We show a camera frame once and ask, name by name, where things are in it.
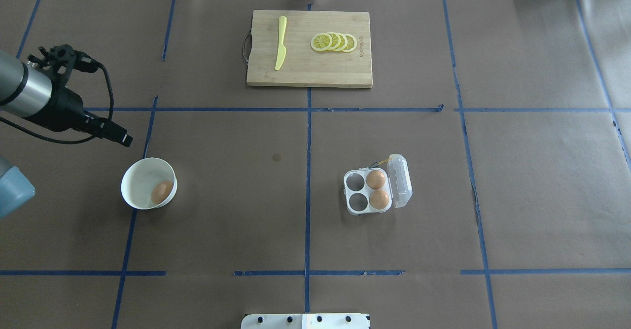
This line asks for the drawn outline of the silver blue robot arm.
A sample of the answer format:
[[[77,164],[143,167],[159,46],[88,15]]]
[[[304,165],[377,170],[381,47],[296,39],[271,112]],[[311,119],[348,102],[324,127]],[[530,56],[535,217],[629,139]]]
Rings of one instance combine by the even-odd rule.
[[[133,142],[132,136],[112,120],[113,90],[104,64],[85,52],[75,50],[69,44],[50,49],[40,47],[39,51],[41,58],[30,55],[26,63],[9,53],[1,53],[2,111],[54,133],[73,129],[86,133],[87,138],[57,140],[34,133],[6,118],[2,118],[2,123],[54,144],[78,145],[99,138],[129,147]],[[66,86],[72,71],[95,73],[97,70],[104,73],[108,90],[109,107],[106,117],[86,111],[81,96]]]

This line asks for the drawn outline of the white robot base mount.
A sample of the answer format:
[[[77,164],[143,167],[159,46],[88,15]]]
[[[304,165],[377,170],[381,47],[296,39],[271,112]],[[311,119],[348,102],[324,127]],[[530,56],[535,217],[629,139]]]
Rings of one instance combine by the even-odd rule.
[[[284,313],[244,316],[242,329],[370,329],[369,314]]]

